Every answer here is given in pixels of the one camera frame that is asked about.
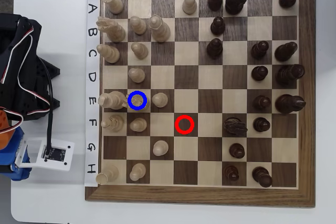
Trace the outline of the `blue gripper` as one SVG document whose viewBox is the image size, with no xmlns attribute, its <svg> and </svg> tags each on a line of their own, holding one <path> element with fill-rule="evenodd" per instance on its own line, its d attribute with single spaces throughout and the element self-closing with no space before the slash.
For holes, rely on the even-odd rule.
<svg viewBox="0 0 336 224">
<path fill-rule="evenodd" d="M 25 152 L 22 150 L 24 132 L 21 127 L 15 129 L 15 132 L 9 144 L 1 150 L 1 168 L 8 168 L 12 164 L 16 164 L 17 156 L 23 162 L 25 160 Z M 12 181 L 21 181 L 30 176 L 30 168 L 19 168 L 11 173 Z"/>
</svg>

